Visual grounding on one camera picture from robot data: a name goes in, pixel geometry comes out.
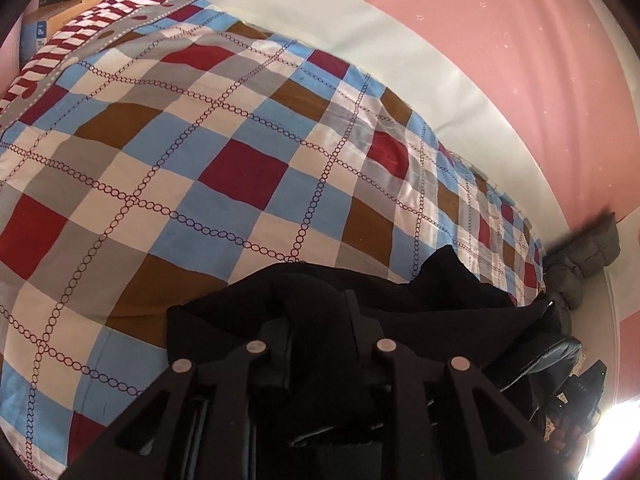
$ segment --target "patchwork fabric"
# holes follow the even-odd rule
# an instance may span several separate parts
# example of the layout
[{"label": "patchwork fabric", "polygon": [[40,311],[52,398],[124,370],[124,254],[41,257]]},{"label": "patchwork fabric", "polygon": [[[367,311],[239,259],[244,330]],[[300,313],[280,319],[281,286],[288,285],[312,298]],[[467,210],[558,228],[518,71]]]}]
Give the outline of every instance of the patchwork fabric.
[{"label": "patchwork fabric", "polygon": [[400,282],[452,244],[538,293],[527,220],[369,74],[204,0],[101,30],[0,115],[0,426],[37,475],[165,369],[169,306],[264,266]]}]

